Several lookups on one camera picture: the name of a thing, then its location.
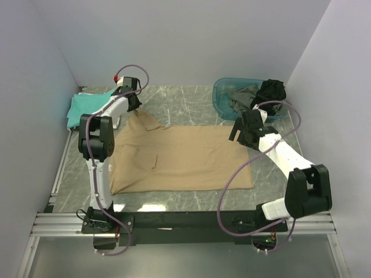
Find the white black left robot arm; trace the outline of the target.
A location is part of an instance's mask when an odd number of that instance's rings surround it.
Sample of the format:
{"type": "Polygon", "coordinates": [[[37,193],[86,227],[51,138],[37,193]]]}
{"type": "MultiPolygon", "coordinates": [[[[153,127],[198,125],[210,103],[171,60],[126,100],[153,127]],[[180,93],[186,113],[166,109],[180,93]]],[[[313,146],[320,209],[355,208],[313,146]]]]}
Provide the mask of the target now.
{"type": "Polygon", "coordinates": [[[141,106],[137,95],[142,86],[134,77],[115,75],[114,81],[116,87],[103,106],[80,117],[78,150],[85,159],[90,181],[90,205],[83,219],[83,232],[130,232],[130,227],[115,215],[108,164],[115,148],[114,125],[119,123],[121,114],[141,106]]]}

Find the tan t shirt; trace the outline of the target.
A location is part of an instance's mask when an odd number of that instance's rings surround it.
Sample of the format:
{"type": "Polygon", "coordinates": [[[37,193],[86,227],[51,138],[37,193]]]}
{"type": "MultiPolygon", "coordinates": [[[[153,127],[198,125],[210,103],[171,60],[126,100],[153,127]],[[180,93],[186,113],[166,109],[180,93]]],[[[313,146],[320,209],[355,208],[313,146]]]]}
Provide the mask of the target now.
{"type": "Polygon", "coordinates": [[[111,193],[222,189],[249,159],[246,147],[228,140],[230,131],[229,126],[163,126],[146,111],[133,111],[115,137],[111,193]]]}

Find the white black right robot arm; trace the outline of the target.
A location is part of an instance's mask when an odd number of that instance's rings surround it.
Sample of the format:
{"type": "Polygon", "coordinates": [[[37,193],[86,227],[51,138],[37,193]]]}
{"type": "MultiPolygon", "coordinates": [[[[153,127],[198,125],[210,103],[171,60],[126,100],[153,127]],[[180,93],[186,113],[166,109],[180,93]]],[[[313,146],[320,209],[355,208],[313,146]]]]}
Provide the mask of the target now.
{"type": "Polygon", "coordinates": [[[263,111],[244,111],[232,128],[229,140],[265,154],[287,179],[285,196],[256,207],[254,224],[267,231],[282,218],[303,218],[332,208],[327,167],[303,158],[272,126],[264,125],[263,111]]]}

